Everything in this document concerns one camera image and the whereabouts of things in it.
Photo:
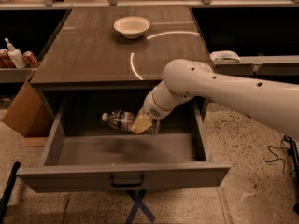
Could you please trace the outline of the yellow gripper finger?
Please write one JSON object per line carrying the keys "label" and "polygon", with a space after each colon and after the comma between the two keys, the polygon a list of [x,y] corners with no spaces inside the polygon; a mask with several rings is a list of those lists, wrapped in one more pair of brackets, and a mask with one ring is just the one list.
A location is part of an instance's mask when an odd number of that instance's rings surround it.
{"label": "yellow gripper finger", "polygon": [[148,114],[138,114],[131,126],[131,131],[136,134],[143,133],[152,125],[152,118]]}

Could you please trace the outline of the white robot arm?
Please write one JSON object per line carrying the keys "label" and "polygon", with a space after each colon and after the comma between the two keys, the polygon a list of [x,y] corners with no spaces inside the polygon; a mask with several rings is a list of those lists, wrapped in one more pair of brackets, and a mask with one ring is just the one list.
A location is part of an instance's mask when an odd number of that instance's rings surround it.
{"label": "white robot arm", "polygon": [[163,81],[146,97],[132,125],[143,133],[193,97],[207,98],[261,122],[294,140],[299,139],[299,86],[216,74],[201,62],[177,59],[168,63]]}

